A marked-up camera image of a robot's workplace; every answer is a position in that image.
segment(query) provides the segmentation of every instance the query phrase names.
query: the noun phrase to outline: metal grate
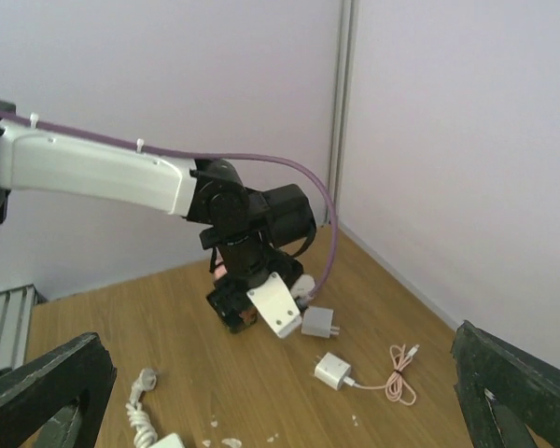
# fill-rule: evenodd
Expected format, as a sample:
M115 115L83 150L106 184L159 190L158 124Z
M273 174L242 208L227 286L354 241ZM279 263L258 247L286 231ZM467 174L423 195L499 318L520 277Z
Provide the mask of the metal grate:
M0 292L0 375L25 362L31 309L42 301L33 285Z

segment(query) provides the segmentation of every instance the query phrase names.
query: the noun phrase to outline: white cable clip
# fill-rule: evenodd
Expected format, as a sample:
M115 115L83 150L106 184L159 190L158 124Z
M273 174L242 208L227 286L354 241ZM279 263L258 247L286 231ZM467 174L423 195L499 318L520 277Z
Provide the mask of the white cable clip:
M29 116L29 125L31 129L37 129L37 122L39 121L39 116L34 113Z

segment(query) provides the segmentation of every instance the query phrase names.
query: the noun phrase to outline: white cable bundle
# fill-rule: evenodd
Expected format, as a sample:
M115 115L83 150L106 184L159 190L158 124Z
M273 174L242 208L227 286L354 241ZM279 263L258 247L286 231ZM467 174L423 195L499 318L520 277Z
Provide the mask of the white cable bundle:
M129 422L137 434L134 436L134 446L136 448L149 448L158 441L158 433L151 425L149 415L143 411L143 405L139 401L141 394L148 390L153 390L156 386L156 372L152 369L143 369L139 378L135 380L131 387L131 396L126 404Z

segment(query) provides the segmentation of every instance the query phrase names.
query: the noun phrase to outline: power cord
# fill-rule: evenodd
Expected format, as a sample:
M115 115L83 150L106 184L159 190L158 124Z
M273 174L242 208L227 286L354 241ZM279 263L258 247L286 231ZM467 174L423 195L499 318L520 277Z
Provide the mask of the power cord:
M360 385L349 376L352 370L351 365L339 357L334 356L332 353L326 353L326 355L319 360L315 366L315 378L335 390L340 389L343 384L358 389L384 390L386 397L390 401L399 402L405 406L412 406L417 401L417 394L403 378L403 371L411 364L418 350L419 345L415 345L408 352L406 352L406 345L392 345L390 347L390 356L392 357L394 370L384 385ZM412 396L409 400L402 398L405 389L408 390Z
M144 392L153 390L156 386L156 376L156 372L153 369L143 369L131 386L131 396L126 404L126 408L129 423L137 431L133 440L136 448L149 448L158 441L158 433L153 425L151 425L149 415L143 410L143 405L140 401L141 395Z

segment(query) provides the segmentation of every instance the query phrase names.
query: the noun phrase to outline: baseboard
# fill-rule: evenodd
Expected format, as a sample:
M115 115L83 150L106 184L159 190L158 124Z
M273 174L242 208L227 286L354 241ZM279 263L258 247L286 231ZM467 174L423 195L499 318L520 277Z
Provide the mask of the baseboard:
M422 302L431 312L439 317L451 329L457 329L462 322L455 319L442 308L440 308L434 301L426 296L418 287L411 281L404 277L398 270L394 268L388 261L365 243L356 233L348 229L344 224L340 225L341 230L352 239L361 249L367 252L380 266L386 269L390 275L396 278L399 283L406 287L420 302Z

